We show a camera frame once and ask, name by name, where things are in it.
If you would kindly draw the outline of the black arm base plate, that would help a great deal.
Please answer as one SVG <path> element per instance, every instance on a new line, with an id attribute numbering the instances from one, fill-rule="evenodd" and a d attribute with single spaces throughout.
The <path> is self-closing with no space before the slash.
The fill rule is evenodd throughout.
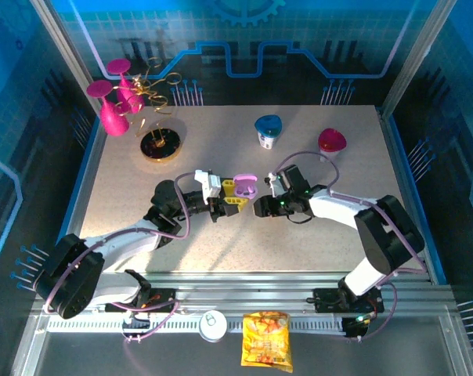
<path id="1" fill-rule="evenodd" d="M 144 313 L 169 313 L 176 298 L 176 290 L 172 288 L 152 288 L 148 293 L 139 293 L 130 303 L 124 303 L 125 306 L 131 306 L 137 309 L 150 309 Z"/>
<path id="2" fill-rule="evenodd" d="M 307 298 L 317 313 L 383 313 L 385 306 L 381 291 L 372 288 L 364 295 L 355 296 L 343 288 L 317 288 Z"/>

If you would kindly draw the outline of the aluminium frame rail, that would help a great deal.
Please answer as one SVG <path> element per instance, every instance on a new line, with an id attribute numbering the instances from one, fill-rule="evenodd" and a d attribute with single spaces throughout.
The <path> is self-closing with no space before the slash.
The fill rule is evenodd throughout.
<path id="1" fill-rule="evenodd" d="M 343 273 L 146 273 L 154 288 L 172 288 L 181 309 L 189 314 L 217 309 L 229 316 L 260 310 L 288 312 L 293 316 L 314 313 L 307 298 L 315 289 L 336 288 Z M 448 285 L 433 284 L 427 274 L 400 273 L 381 287 L 385 309 L 397 316 L 443 316 L 457 305 Z"/>

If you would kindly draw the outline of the aluminium frame post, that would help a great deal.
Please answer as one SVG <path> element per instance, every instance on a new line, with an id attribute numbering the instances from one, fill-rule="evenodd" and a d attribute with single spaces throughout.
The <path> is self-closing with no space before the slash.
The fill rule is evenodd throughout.
<path id="1" fill-rule="evenodd" d="M 381 107 L 381 120 L 388 121 L 403 94 L 408 89 L 418 68 L 429 54 L 432 45 L 447 21 L 457 0 L 437 0 L 430 15 L 426 19 L 420 34 L 417 36 L 402 69 L 397 75 L 388 95 Z"/>
<path id="2" fill-rule="evenodd" d="M 78 86 L 86 95 L 90 106 L 99 119 L 101 103 L 98 99 L 90 97 L 86 92 L 88 86 L 93 83 L 91 74 L 74 46 L 70 35 L 65 30 L 57 11 L 50 0 L 29 0 L 29 2 L 34 7 L 34 10 L 55 43 L 63 60 L 78 83 Z"/>

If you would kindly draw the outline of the small black controller board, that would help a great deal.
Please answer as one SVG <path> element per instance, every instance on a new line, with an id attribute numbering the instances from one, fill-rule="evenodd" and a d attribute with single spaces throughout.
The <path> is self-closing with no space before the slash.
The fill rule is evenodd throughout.
<path id="1" fill-rule="evenodd" d="M 121 333 L 127 343 L 141 342 L 143 337 L 150 331 L 151 322 L 148 319 L 138 319 L 131 315 L 126 317 L 121 325 Z"/>
<path id="2" fill-rule="evenodd" d="M 343 317 L 341 327 L 345 337 L 359 340 L 369 331 L 370 323 L 375 317 L 375 313 L 360 314 L 357 317 Z"/>

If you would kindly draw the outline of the yellow chips bag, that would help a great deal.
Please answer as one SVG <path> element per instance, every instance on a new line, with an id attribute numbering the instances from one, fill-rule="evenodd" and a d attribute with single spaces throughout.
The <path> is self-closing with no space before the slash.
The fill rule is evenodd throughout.
<path id="1" fill-rule="evenodd" d="M 245 314 L 240 365 L 293 372 L 291 317 L 277 311 Z"/>

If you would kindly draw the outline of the silver tin can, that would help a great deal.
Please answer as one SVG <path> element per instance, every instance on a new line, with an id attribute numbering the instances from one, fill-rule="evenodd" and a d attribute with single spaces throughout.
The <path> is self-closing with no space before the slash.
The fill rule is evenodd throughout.
<path id="1" fill-rule="evenodd" d="M 209 310 L 200 318 L 199 333 L 207 342 L 219 342 L 225 336 L 227 329 L 227 319 L 218 310 Z"/>

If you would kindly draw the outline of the pink wine glass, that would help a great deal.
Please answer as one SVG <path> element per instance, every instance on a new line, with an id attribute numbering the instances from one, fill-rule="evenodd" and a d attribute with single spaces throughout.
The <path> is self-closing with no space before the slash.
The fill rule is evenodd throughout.
<path id="1" fill-rule="evenodd" d="M 121 109 L 130 114 L 137 114 L 144 108 L 144 101 L 136 87 L 125 77 L 131 65 L 127 59 L 115 59 L 107 64 L 107 71 L 120 77 L 116 90 Z"/>
<path id="2" fill-rule="evenodd" d="M 107 96 L 112 93 L 114 87 L 111 82 L 97 80 L 88 86 L 86 92 L 89 96 L 103 101 L 99 118 L 103 123 L 104 130 L 109 136 L 122 136 L 129 130 L 127 118 L 122 114 L 121 108 L 110 102 Z"/>

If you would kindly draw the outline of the yogurt cup with red lid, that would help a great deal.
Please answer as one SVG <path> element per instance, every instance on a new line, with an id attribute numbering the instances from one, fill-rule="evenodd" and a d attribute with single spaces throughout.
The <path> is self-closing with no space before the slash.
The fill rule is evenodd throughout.
<path id="1" fill-rule="evenodd" d="M 319 135 L 318 146 L 324 156 L 333 160 L 347 147 L 347 140 L 338 130 L 326 128 Z"/>

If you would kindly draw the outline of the yogurt cup with blue lid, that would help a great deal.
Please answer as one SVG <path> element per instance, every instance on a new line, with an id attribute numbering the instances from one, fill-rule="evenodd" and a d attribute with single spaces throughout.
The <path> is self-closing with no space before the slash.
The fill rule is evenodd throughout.
<path id="1" fill-rule="evenodd" d="M 264 115 L 257 119 L 255 128 L 261 147 L 271 150 L 282 132 L 281 118 L 275 114 Z"/>

